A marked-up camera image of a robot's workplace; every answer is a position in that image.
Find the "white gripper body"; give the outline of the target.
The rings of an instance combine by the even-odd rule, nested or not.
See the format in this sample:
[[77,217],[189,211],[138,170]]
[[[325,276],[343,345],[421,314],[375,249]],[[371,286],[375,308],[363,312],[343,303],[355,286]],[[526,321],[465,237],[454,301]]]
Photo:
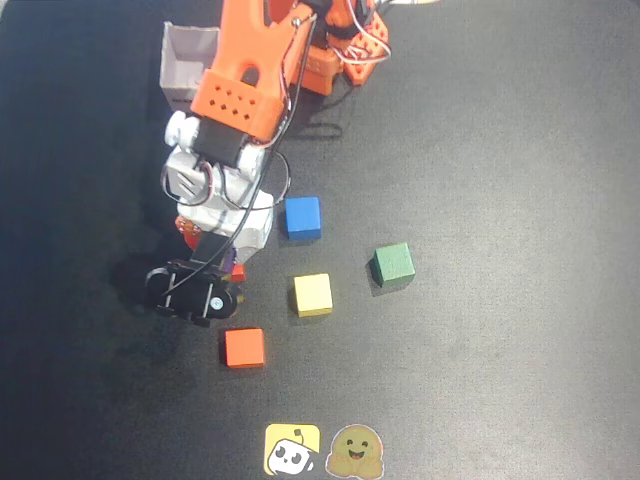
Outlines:
[[196,152],[200,131],[201,120],[180,110],[165,129],[164,141],[172,151],[162,167],[161,186],[176,200],[178,215],[203,232],[225,237],[241,232],[247,223],[273,223],[274,197],[257,188],[266,150],[243,146],[239,165],[223,166]]

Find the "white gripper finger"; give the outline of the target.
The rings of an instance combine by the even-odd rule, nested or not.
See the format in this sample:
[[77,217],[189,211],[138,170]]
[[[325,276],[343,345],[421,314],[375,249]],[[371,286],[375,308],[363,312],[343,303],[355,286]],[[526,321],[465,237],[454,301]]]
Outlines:
[[267,222],[263,225],[250,225],[247,223],[243,227],[233,243],[236,264],[246,264],[253,255],[265,247],[272,225],[272,222]]

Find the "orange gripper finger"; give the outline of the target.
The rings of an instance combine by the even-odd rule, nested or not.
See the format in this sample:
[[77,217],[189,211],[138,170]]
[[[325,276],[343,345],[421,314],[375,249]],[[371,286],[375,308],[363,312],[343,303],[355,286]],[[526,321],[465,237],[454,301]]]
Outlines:
[[201,238],[201,229],[183,216],[176,217],[175,226],[178,232],[183,235],[186,245],[191,250],[195,250]]

